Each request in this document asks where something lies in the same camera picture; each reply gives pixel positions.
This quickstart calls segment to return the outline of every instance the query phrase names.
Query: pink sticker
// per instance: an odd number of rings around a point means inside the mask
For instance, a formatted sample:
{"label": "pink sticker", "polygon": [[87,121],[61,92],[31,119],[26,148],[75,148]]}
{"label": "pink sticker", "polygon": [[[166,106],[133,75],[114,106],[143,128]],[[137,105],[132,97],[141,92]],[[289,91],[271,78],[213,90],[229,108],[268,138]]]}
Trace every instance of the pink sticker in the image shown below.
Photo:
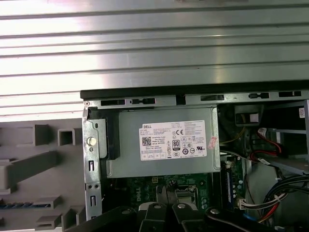
{"label": "pink sticker", "polygon": [[211,149],[211,150],[214,149],[214,147],[216,146],[217,140],[218,140],[218,137],[212,136],[211,140],[208,143],[208,149]]}

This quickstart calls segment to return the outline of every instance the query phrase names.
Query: screw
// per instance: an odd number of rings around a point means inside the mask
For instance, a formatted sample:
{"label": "screw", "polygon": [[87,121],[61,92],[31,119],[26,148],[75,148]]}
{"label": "screw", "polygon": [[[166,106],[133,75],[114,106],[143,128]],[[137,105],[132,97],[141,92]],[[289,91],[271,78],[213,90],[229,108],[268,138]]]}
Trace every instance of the screw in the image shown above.
{"label": "screw", "polygon": [[130,213],[130,210],[124,210],[124,211],[122,211],[122,214],[129,214]]}
{"label": "screw", "polygon": [[179,204],[177,207],[180,208],[180,209],[184,209],[185,208],[185,204]]}
{"label": "screw", "polygon": [[97,139],[94,137],[89,137],[87,138],[86,142],[89,146],[94,146],[95,144],[97,144]]}
{"label": "screw", "polygon": [[217,210],[217,209],[212,209],[212,210],[211,210],[211,213],[212,213],[212,214],[219,214],[219,213],[220,213],[220,211],[219,211],[219,210]]}

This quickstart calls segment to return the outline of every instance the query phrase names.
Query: corrugated metal panel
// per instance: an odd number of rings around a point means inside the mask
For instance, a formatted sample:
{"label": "corrugated metal panel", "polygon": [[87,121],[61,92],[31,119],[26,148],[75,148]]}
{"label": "corrugated metal panel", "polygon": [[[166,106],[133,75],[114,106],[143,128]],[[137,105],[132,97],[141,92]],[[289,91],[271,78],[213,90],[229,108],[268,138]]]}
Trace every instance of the corrugated metal panel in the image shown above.
{"label": "corrugated metal panel", "polygon": [[0,121],[82,89],[309,79],[309,0],[0,1]]}

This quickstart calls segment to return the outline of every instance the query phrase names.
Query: cable connector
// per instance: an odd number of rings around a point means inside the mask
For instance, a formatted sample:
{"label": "cable connector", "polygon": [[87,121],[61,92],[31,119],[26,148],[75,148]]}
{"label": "cable connector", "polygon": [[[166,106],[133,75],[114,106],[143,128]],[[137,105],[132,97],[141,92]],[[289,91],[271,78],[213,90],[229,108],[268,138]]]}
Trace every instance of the cable connector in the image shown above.
{"label": "cable connector", "polygon": [[243,203],[246,202],[246,199],[244,198],[237,198],[237,206],[240,210],[245,210],[245,207],[243,206]]}

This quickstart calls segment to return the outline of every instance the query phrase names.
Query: power supply label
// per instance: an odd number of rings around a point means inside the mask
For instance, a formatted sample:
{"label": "power supply label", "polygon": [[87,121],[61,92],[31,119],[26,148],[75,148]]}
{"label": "power supply label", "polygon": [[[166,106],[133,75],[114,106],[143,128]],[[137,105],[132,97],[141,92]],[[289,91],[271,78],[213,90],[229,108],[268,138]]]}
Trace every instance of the power supply label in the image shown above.
{"label": "power supply label", "polygon": [[140,159],[167,160],[207,156],[205,121],[143,124]]}

